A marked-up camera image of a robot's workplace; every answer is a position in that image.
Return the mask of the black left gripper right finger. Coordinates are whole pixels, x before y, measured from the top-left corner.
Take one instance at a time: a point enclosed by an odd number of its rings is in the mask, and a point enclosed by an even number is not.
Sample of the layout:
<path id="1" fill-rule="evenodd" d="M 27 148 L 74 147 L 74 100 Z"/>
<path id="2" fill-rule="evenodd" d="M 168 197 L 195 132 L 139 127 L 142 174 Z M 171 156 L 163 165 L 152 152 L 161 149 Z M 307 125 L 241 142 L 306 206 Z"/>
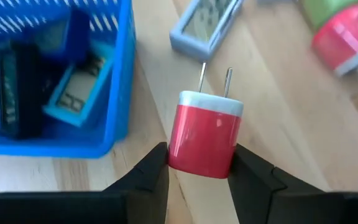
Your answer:
<path id="1" fill-rule="evenodd" d="M 358 224 L 358 192 L 325 192 L 238 144 L 229 188 L 240 224 Z"/>

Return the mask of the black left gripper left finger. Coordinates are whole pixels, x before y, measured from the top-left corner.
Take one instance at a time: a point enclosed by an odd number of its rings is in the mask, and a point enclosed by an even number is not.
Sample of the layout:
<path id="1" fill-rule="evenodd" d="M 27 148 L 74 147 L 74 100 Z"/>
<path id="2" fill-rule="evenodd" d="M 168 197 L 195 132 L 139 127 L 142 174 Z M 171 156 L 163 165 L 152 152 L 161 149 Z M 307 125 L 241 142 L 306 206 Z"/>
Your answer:
<path id="1" fill-rule="evenodd" d="M 0 193 L 0 224 L 165 224 L 167 143 L 102 191 Z"/>

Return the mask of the red and white plug charger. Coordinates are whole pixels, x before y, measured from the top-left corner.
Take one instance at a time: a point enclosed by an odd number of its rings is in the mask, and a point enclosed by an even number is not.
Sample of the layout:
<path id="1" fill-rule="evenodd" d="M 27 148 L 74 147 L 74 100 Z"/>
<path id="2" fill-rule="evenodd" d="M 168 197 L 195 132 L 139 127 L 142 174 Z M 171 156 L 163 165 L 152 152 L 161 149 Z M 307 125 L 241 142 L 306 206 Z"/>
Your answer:
<path id="1" fill-rule="evenodd" d="M 311 46 L 337 76 L 358 72 L 358 4 L 328 20 L 315 33 Z"/>
<path id="2" fill-rule="evenodd" d="M 168 164 L 190 174 L 225 179 L 229 175 L 244 104 L 228 97 L 232 68 L 226 72 L 222 96 L 201 91 L 206 71 L 203 63 L 198 89 L 179 95 Z"/>

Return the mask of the black box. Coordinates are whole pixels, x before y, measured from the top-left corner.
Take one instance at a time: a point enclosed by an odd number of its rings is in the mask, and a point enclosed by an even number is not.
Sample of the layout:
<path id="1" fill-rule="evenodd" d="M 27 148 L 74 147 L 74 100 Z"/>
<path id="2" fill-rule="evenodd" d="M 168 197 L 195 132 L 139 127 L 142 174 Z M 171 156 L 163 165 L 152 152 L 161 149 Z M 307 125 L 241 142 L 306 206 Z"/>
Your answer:
<path id="1" fill-rule="evenodd" d="M 42 133 L 40 53 L 28 42 L 0 46 L 0 136 L 36 138 Z"/>

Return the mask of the blue plastic basket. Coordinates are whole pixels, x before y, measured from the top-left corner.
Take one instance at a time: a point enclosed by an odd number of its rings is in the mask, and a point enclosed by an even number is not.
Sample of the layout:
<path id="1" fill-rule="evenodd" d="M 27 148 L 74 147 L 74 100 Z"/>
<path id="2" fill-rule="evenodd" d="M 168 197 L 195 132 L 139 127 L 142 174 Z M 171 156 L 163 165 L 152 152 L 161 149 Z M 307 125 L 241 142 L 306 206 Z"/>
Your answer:
<path id="1" fill-rule="evenodd" d="M 45 58 L 32 41 L 31 31 L 71 7 L 89 15 L 88 51 L 93 40 L 115 47 L 108 104 L 94 129 L 77 128 L 43 111 L 65 70 L 78 62 Z M 116 141 L 125 138 L 135 57 L 133 22 L 131 0 L 0 0 L 0 46 L 9 41 L 34 44 L 40 53 L 42 79 L 41 135 L 28 139 L 0 136 L 0 155 L 94 158 L 105 155 Z"/>

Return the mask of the green and white plug charger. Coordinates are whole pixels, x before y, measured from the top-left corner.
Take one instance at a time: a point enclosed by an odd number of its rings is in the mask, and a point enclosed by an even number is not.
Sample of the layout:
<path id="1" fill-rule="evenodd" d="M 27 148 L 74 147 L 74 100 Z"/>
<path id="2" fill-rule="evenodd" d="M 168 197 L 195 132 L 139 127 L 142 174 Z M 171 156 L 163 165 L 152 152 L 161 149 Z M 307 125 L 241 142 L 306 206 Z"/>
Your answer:
<path id="1" fill-rule="evenodd" d="M 343 9 L 358 4 L 358 0 L 297 0 L 301 12 L 311 28 L 316 31 Z"/>

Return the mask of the white LCD display unit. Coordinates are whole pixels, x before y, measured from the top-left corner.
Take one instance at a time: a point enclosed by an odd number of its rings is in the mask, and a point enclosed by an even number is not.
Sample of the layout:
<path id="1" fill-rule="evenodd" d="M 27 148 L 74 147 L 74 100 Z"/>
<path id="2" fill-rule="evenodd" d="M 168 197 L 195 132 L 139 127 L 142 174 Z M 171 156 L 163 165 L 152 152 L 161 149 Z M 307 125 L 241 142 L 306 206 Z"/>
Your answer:
<path id="1" fill-rule="evenodd" d="M 210 60 L 231 28 L 244 0 L 192 0 L 170 31 L 173 50 Z"/>

